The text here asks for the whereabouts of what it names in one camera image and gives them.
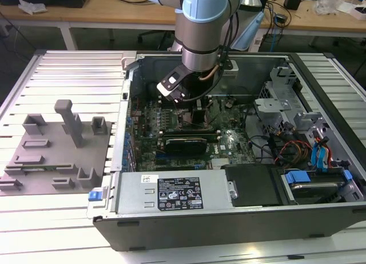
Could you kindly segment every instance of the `wooden desk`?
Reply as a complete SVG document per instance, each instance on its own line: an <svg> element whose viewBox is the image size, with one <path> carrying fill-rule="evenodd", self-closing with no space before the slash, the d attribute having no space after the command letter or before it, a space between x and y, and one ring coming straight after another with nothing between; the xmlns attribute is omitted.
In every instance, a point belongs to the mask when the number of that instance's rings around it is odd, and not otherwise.
<svg viewBox="0 0 366 264"><path fill-rule="evenodd" d="M46 13L29 15L18 6L0 6L0 11L15 25L60 28L68 50L77 50L71 27L174 30L176 21L173 8L132 5L118 0L87 0L83 8L47 6L47 10ZM6 24L0 18L0 25Z"/></svg>
<svg viewBox="0 0 366 264"><path fill-rule="evenodd" d="M276 2L283 5L285 0ZM353 16L339 12L338 14L316 15L313 11L315 1L304 0L300 3L297 11L291 10L292 21L287 30L313 30L313 31L336 31L350 33L366 33L366 21L359 21ZM274 11L288 15L280 6L274 5ZM269 17L269 11L266 10L266 16ZM269 21L265 19L262 27L268 27Z"/></svg>
<svg viewBox="0 0 366 264"><path fill-rule="evenodd" d="M297 11L291 11L291 24L284 34L363 37L366 33L366 21L358 21L354 17L339 12L338 15L316 15L313 12L314 1L306 0ZM77 45L70 32L71 27L105 28L105 29L146 29L174 30L174 9L160 5L131 5L118 0L88 0L83 8L65 8L48 6L48 12L28 15L17 6L0 6L0 11L15 25L58 27L63 35L68 50L76 50ZM287 14L275 5L275 12ZM257 33L257 41L265 34L269 26L269 12ZM0 19L0 25L7 22Z"/></svg>

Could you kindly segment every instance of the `white sticker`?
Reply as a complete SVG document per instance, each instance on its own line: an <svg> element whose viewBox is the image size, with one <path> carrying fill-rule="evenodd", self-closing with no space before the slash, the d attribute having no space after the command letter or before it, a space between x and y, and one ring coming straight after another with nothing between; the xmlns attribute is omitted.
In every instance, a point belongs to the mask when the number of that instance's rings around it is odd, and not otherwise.
<svg viewBox="0 0 366 264"><path fill-rule="evenodd" d="M141 183L158 183L158 178L157 174L143 174L141 175Z"/></svg>

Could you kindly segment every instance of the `black plastic cover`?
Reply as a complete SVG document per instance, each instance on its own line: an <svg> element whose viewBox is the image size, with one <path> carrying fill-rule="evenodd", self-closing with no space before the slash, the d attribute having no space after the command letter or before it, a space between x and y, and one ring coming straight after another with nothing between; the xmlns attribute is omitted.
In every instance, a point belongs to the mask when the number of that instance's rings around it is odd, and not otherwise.
<svg viewBox="0 0 366 264"><path fill-rule="evenodd" d="M243 164L224 166L226 178L237 188L234 207L288 205L279 174L274 165Z"/></svg>

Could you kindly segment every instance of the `floor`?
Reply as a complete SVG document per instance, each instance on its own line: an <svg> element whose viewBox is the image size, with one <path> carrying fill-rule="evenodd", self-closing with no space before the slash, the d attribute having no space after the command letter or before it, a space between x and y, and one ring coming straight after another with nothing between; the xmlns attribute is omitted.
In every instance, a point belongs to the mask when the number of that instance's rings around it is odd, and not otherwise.
<svg viewBox="0 0 366 264"><path fill-rule="evenodd" d="M61 33L51 27L21 27L20 31L38 49L66 50ZM115 30L115 41L110 42L105 29L73 29L80 50L156 50L162 34L148 35L143 43L137 42L141 30ZM269 51L271 42L264 42L260 51ZM366 58L361 38L320 37L314 47L308 45L311 37L285 35L274 47L278 52L332 53L343 66L353 74ZM171 46L173 37L167 39L161 50ZM9 36L0 40L0 104L4 101L27 65L26 57L31 58L33 49L15 29L10 29ZM356 80L366 87L366 65L358 72Z"/></svg>

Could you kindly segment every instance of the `gray base plate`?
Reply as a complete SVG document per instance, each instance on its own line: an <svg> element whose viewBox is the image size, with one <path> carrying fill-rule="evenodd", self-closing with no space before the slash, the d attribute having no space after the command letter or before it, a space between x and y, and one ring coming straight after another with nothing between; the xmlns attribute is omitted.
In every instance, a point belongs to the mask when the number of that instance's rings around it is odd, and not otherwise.
<svg viewBox="0 0 366 264"><path fill-rule="evenodd" d="M64 123L47 123L46 126L40 126L43 135L32 135L31 137L25 133L20 144L15 151L9 165L16 165L14 160L16 156L42 155L44 157L43 165L63 165L75 164L78 168L83 168L84 172L89 175L90 170L94 167L98 175L98 185L102 182L104 172L105 158L107 155L110 132L112 123L106 122L108 128L107 135L94 135L90 122L83 122L82 136L83 147L76 148L71 136L65 134L62 128ZM50 147L37 149L24 149L24 141L32 139L48 139ZM55 189L52 186L53 178L70 177L75 183L73 189ZM91 189L83 189L76 180L75 174L61 174L57 171L29 171L26 175L12 175L6 173L1 181L8 179L17 179L23 186L18 190L0 191L0 196L4 195L34 195L34 194L78 194L88 193Z"/></svg>

